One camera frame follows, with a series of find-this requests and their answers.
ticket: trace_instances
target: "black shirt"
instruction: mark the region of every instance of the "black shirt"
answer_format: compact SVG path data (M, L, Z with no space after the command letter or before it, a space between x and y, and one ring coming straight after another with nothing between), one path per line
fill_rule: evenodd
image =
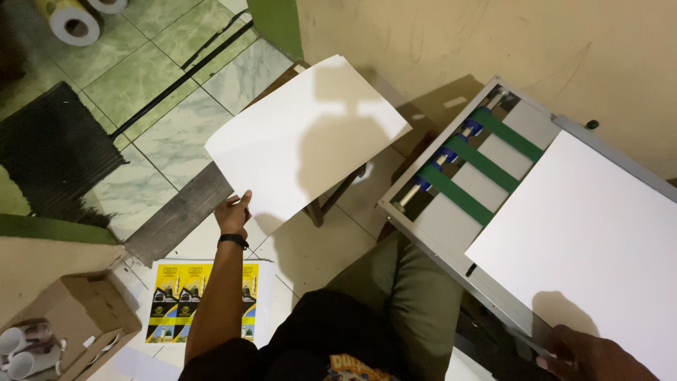
M299 300L261 350L229 340L192 359L179 381L410 379L403 354L385 319L348 295L320 289Z

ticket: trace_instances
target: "printed flyer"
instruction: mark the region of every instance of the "printed flyer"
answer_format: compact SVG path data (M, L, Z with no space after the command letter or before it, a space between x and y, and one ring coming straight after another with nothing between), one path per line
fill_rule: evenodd
M146 343L186 342L212 267L211 261L163 260L153 264L156 280ZM244 261L242 264L242 338L257 346L269 339L267 323L275 271L276 266L271 262Z

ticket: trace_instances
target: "cardboard box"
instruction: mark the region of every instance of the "cardboard box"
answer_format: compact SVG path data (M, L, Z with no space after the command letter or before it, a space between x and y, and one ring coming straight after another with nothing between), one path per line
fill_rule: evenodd
M141 322L107 280L109 273L61 277L0 332L25 321L46 319L56 341L67 341L59 381L88 379L141 331ZM113 342L112 348L88 367Z

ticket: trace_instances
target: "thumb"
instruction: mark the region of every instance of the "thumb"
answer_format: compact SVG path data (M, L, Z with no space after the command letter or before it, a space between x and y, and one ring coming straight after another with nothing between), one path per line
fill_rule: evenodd
M247 206L249 206L249 201L251 201L251 199L252 199L252 191L248 190L244 193L244 195L240 199L238 206L241 207L242 209L246 209Z
M576 372L574 369L566 363L555 359L554 357L536 357L536 365L556 375L560 380L570 381L576 379Z

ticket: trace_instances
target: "olive green pants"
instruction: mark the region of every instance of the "olive green pants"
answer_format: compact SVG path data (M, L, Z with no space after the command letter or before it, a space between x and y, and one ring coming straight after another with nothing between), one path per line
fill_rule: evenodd
M326 288L385 316L405 344L412 372L421 380L444 380L463 287L401 233L380 242Z

